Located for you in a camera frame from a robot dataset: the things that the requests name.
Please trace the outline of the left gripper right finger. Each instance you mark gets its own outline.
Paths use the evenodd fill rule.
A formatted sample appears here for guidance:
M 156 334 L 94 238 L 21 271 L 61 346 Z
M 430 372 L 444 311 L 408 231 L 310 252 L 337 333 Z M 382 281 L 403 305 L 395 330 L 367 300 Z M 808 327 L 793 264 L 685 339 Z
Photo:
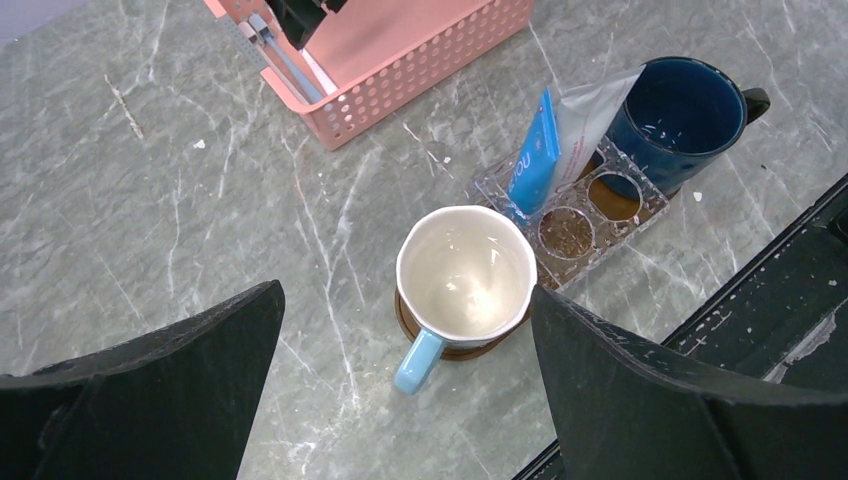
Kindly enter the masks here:
M 686 357 L 536 286 L 529 308 L 568 479 L 843 479 L 847 397 Z

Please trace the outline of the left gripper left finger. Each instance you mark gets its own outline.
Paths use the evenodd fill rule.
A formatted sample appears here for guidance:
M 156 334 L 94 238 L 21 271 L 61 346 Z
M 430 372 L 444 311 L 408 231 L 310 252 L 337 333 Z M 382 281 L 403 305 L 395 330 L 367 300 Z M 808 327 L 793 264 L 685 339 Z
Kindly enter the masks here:
M 1 378 L 5 479 L 234 479 L 285 312 L 276 281 Z

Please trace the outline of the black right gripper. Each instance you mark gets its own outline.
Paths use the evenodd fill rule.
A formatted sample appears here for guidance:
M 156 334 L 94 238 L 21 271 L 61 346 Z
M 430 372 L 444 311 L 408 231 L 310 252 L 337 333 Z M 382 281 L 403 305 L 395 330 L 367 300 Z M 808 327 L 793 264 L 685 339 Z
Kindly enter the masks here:
M 346 0 L 266 0 L 288 42 L 302 50 L 329 12 L 338 13 Z

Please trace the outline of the pink plastic basket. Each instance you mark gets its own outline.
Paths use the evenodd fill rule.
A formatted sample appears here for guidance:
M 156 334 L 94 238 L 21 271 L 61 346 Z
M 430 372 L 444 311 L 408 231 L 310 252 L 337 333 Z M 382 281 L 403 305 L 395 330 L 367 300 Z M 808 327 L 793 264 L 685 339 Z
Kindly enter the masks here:
M 210 0 L 206 6 L 286 108 L 334 150 L 527 27 L 534 4 L 347 1 L 338 13 L 328 13 L 302 50 L 288 42 L 265 1 Z M 320 102 L 309 103 L 258 35 L 307 99 L 301 103 L 248 41 L 238 24 L 253 13 L 268 23 L 283 52 L 323 94 Z

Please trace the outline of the clear acrylic holder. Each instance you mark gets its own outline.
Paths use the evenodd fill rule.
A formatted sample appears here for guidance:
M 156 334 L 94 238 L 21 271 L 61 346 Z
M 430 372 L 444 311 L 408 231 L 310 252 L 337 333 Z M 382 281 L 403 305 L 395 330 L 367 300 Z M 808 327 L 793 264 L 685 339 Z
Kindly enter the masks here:
M 608 138 L 581 176 L 532 216 L 507 195 L 515 162 L 476 174 L 470 198 L 518 225 L 535 252 L 538 283 L 553 290 L 580 280 L 668 210 L 669 199 Z

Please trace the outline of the light blue mug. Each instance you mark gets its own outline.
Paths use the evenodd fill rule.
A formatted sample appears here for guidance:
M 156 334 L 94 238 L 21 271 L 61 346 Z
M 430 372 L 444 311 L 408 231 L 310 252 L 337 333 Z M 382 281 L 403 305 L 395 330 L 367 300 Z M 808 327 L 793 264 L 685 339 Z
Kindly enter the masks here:
M 404 293 L 419 309 L 425 329 L 447 339 L 484 339 L 500 325 L 516 322 L 529 308 L 537 283 L 536 258 L 524 234 L 508 217 L 479 205 L 442 207 L 418 220 L 396 258 L 400 278 L 423 290 Z M 442 346 L 408 352 L 394 385 L 413 395 L 426 383 Z

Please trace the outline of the blue toothpaste tube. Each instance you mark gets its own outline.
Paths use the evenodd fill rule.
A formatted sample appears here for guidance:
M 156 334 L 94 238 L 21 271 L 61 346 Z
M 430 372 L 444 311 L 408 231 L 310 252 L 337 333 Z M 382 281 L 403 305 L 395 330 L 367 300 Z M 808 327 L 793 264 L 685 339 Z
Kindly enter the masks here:
M 524 216 L 533 215 L 545 203 L 560 155 L 554 102 L 547 87 L 536 107 L 507 188 L 508 197 Z

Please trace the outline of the dark blue mug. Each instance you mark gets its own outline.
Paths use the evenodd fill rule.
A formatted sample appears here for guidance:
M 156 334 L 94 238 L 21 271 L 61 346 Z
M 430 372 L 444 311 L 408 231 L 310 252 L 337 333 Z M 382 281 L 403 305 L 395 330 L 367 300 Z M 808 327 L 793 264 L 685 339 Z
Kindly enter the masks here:
M 771 107 L 701 60 L 647 61 L 606 136 L 666 197 L 704 170 Z

